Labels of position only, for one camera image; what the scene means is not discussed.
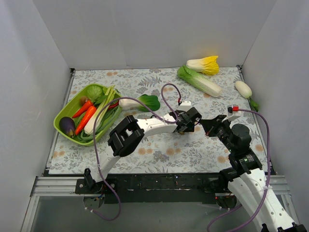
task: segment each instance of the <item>bok choy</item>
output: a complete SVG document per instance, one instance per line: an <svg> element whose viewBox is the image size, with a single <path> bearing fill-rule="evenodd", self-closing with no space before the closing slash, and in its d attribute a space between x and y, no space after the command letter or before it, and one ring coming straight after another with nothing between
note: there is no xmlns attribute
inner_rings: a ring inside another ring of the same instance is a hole
<svg viewBox="0 0 309 232"><path fill-rule="evenodd" d="M137 99L140 100L142 103L144 103L146 106L148 106L152 111L156 111L160 108L160 102L156 95L149 96L147 94L143 94ZM144 106L131 99L119 100L119 106L124 109L135 107L138 108L140 111L148 112L148 110Z"/></svg>

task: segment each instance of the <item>cable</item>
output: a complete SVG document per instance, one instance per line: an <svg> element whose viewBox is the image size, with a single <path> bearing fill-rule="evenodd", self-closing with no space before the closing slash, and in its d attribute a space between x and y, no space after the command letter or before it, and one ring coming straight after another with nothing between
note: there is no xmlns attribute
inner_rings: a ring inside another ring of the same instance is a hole
<svg viewBox="0 0 309 232"><path fill-rule="evenodd" d="M253 114L256 114L256 115L259 115L263 121L265 122L265 125L266 125L266 130L267 130L267 179L266 179L266 183L265 183L265 186L269 186L269 182L270 182L270 153L269 153L269 125L266 121L266 119L264 118L263 115L261 115L260 113L256 112L256 111L253 111L253 110L245 110L245 109L239 109L239 111L244 111L244 112L249 112L249 113L253 113ZM249 218L248 221L246 221L245 223L241 224L240 226L237 226L231 230L228 230L227 232L235 232L235 231L238 231L240 230L241 228L247 226L250 222L253 221L253 219L256 217L256 215L259 213L260 209L262 208L262 205L266 199L266 196L267 196L267 190L268 189L265 189L264 190L264 194L263 194L263 197L261 199L261 202L259 203L259 206L257 207L255 213ZM239 205L238 207L234 208L233 210L231 211L228 211L216 218L214 218L207 226L207 231L210 232L210 226L216 221L218 220L219 218L229 214L229 213L232 213L234 212L235 210L239 209L241 207L241 205Z"/></svg>
<svg viewBox="0 0 309 232"><path fill-rule="evenodd" d="M111 100L109 103L107 103L101 110L100 112L98 113L97 117L96 117L96 120L95 120L95 123L93 125L93 145L94 145L94 148L95 148L95 153L96 153L96 158L97 158L97 165L98 165L98 173L100 175L100 177L102 178L104 184L113 192L113 194L115 195L115 197L117 198L117 201L118 201L118 204L119 204L119 210L118 210L118 213L116 216L114 216L113 218L109 218L109 217L105 217L104 215L102 215L101 213L97 212L96 210L93 210L91 208L87 208L89 211L97 214L98 216L100 216L102 219L106 220L106 221L113 221L115 220L116 218L119 217L120 213L121 213L121 202L120 202L120 198L118 196L118 194L115 192L115 190L106 182L106 180L104 179L103 177L103 174L101 172L101 169L100 169L100 161L99 161L99 158L98 158L98 149L97 149L97 142L96 142L96 124L97 124L97 120L99 118L99 116L102 114L102 112L105 110L105 108L107 106L109 106L111 103L113 103L114 101L119 101L120 99L130 99L130 100L134 100L136 102L138 102L139 104L141 104L142 106L144 106L147 110L149 110L150 113L152 113L154 116L156 116L158 119L160 119L161 121L164 121L164 122L167 122L167 123L170 123L170 124L175 124L177 121L178 121L178 116L177 116L177 113L174 111L174 109L168 104L168 102L166 101L166 99L164 98L164 95L163 95L163 89L165 86L174 86L179 94L179 98L181 99L181 93L179 91L179 89L172 83L166 83L165 85L162 86L161 88L161 96L162 96L162 99L164 101L164 103L168 106L168 108L173 112L173 114L175 115L175 121L168 121L168 120L165 120L163 119L162 117L160 117L159 115L157 115L154 111L152 111L148 106L146 106L144 103L142 103L141 101L135 99L135 98L131 98L131 97L120 97L120 98L116 98L114 100Z"/></svg>

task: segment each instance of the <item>gray wall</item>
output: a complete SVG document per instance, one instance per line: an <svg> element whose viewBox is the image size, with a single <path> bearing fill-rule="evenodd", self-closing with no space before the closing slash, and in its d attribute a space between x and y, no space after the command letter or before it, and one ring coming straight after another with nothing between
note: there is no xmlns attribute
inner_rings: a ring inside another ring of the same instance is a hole
<svg viewBox="0 0 309 232"><path fill-rule="evenodd" d="M20 230L70 70L31 0L0 1L0 231Z"/></svg>
<svg viewBox="0 0 309 232"><path fill-rule="evenodd" d="M271 130L271 157L309 227L309 2L280 0L244 63L244 78Z"/></svg>
<svg viewBox="0 0 309 232"><path fill-rule="evenodd" d="M205 232L210 221L225 211L213 204L187 202L122 203L122 206L117 220L105 221L84 210L82 197L40 197L31 232ZM104 204L98 211L111 217L117 214L118 205ZM224 232L248 219L242 207L215 222L211 231ZM258 231L251 222L238 232Z"/></svg>
<svg viewBox="0 0 309 232"><path fill-rule="evenodd" d="M276 0L33 0L71 68L243 64Z"/></svg>

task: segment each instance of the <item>white radish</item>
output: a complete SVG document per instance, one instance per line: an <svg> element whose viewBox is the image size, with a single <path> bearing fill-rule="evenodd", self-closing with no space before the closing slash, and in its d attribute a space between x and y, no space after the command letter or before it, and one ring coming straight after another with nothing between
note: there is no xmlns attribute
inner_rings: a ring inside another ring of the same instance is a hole
<svg viewBox="0 0 309 232"><path fill-rule="evenodd" d="M244 98L249 98L252 96L252 91L250 89L250 87L242 82L242 81L237 81L235 83L235 88L238 90L238 92L244 97Z"/></svg>

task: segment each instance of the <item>red chili pepper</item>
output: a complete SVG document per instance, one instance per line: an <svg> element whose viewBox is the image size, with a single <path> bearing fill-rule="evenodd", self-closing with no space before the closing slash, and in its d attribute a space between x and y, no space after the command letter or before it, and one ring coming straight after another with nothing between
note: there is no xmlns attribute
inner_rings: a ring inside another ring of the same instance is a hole
<svg viewBox="0 0 309 232"><path fill-rule="evenodd" d="M96 112L96 107L94 106L90 106L85 114L85 116L82 118L81 122L78 124L76 130L75 130L75 134L78 135L79 132L82 131L82 129L84 129L84 127L86 126L87 122L91 119L92 115Z"/></svg>
<svg viewBox="0 0 309 232"><path fill-rule="evenodd" d="M113 108L115 108L116 106L118 106L119 105L119 101L118 102L116 102L115 104L113 104L113 105L110 105L109 107L108 107L108 109L110 110L110 109L113 109Z"/></svg>
<svg viewBox="0 0 309 232"><path fill-rule="evenodd" d="M90 100L86 101L86 103L73 115L72 118L79 117L83 114L83 112L86 112L90 106L93 106L93 103Z"/></svg>

